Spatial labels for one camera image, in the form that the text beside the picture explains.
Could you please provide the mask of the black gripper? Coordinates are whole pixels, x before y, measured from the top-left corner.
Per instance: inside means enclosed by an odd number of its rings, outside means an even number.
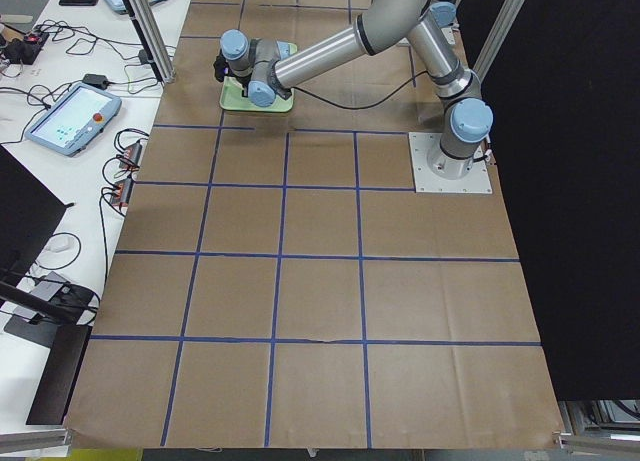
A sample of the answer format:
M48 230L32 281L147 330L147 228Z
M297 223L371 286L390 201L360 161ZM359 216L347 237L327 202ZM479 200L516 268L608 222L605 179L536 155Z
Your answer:
M224 81L225 78L229 75L230 67L227 59L224 57L222 53L219 53L216 56L216 59L213 63L214 68L214 79L217 81Z

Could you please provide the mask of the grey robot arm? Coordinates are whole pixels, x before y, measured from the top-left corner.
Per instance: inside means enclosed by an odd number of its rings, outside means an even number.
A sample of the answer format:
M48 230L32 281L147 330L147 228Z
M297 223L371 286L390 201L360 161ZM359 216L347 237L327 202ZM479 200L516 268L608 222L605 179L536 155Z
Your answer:
M286 43L224 32L214 61L214 77L234 78L259 108L287 100L293 89L361 56L375 56L407 40L422 60L444 110L440 140L427 154L431 171L457 180L470 173L476 150L489 134L494 116L483 101L477 74L463 66L442 29L456 18L447 0L371 0L344 30L296 53Z

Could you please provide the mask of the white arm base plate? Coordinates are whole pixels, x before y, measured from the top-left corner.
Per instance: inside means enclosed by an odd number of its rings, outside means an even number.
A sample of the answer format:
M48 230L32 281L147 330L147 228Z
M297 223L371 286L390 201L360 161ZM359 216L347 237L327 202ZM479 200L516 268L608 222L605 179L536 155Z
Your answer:
M440 133L408 134L414 189L416 193L493 193L487 162L481 146L467 160L449 158L441 151Z

